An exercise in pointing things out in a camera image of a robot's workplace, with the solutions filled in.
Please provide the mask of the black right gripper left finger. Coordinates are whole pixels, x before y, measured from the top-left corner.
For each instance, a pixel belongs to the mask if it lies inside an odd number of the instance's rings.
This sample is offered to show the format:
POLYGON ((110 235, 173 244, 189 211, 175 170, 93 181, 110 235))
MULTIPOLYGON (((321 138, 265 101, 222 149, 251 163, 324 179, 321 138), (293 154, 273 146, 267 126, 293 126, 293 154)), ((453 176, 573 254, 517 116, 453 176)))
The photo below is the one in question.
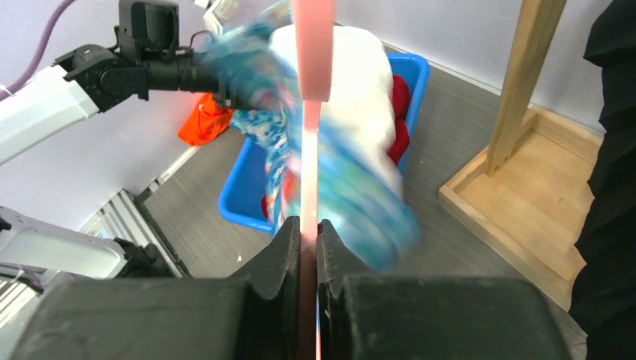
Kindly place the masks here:
POLYGON ((78 280, 54 289, 13 359, 294 359, 299 219, 226 278, 78 280))

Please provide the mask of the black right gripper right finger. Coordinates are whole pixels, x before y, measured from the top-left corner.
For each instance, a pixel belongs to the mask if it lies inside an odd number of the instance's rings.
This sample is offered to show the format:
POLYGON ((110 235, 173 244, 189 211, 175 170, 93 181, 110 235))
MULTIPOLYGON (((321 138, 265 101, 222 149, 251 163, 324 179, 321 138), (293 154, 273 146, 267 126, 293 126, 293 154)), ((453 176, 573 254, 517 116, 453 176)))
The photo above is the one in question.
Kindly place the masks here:
POLYGON ((317 240, 323 359, 568 359, 544 296, 510 277, 371 270, 332 224, 317 240))

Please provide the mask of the black garment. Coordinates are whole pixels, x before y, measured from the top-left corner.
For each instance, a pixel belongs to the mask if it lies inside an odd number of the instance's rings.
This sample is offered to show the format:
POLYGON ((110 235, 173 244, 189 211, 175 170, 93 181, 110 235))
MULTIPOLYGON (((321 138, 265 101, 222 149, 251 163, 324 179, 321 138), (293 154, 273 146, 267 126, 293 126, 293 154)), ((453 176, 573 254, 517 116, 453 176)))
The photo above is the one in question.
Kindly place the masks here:
POLYGON ((592 24, 583 56, 601 68, 606 131, 588 185, 594 196, 575 243, 586 263, 570 316, 588 359, 635 358, 635 2, 612 1, 592 24))

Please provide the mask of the pink plastic hanger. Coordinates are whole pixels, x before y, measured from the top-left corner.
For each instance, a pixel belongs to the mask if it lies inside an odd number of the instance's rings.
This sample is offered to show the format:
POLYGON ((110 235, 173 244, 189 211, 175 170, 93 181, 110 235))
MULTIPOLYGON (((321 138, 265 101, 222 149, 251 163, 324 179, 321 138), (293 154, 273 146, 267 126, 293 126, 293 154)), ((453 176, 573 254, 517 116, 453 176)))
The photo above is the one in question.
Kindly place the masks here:
POLYGON ((318 135, 322 104, 329 101, 335 2, 292 1, 292 19, 302 98, 297 359, 316 359, 318 135))

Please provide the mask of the red pleated skirt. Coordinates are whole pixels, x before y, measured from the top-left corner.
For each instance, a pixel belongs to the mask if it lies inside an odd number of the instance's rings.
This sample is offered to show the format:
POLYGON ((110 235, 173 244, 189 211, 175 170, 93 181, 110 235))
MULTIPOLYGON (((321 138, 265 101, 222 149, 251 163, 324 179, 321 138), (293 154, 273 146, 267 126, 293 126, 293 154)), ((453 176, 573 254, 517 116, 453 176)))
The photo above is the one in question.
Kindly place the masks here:
POLYGON ((397 166, 410 146, 406 125, 410 101, 408 86, 399 76, 345 73, 331 81, 331 97, 321 110, 398 197, 402 179, 397 166))

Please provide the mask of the blue floral garment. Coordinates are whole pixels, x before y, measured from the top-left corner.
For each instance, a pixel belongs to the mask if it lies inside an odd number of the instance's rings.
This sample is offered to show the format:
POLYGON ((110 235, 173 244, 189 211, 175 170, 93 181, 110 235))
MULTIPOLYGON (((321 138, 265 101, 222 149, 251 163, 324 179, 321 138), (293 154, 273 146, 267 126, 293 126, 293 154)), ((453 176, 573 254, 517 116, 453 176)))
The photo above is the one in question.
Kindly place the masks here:
MULTIPOLYGON (((197 50, 209 68, 232 74, 238 93, 256 107, 236 109, 231 124, 265 150, 265 198, 275 230, 300 213, 302 96, 291 2, 279 1, 250 22, 226 27, 197 50)), ((334 23, 331 81, 341 74, 387 73, 392 67, 377 36, 334 23)), ((318 223, 330 221, 358 258, 383 272, 415 246, 419 225, 402 196, 361 154, 320 114, 318 223)))

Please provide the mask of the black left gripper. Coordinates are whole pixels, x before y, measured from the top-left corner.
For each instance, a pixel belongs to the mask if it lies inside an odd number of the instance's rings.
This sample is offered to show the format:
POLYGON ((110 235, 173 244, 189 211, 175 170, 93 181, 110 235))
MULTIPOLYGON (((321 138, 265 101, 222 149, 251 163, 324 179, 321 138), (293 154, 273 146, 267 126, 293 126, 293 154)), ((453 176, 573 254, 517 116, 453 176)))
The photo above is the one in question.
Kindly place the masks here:
POLYGON ((184 92, 207 93, 214 102, 223 108, 232 110, 256 110, 257 108, 239 95, 234 76, 210 68, 195 52, 186 52, 179 56, 179 86, 184 92))

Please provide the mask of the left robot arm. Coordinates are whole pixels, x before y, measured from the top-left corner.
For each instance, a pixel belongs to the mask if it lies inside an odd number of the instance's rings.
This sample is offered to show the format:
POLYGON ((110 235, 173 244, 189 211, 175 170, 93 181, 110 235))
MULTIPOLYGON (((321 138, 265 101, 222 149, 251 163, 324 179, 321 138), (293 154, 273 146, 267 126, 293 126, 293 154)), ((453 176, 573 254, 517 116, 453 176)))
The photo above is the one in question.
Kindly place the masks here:
MULTIPOLYGON (((222 105, 248 108, 228 76, 203 67, 202 54, 179 43, 179 7, 171 1, 120 1, 115 45, 84 45, 38 70, 31 65, 1 96, 1 161, 53 134, 152 90, 209 92, 222 105)), ((43 293, 47 276, 170 278, 178 272, 154 244, 98 238, 1 209, 1 279, 43 293)))

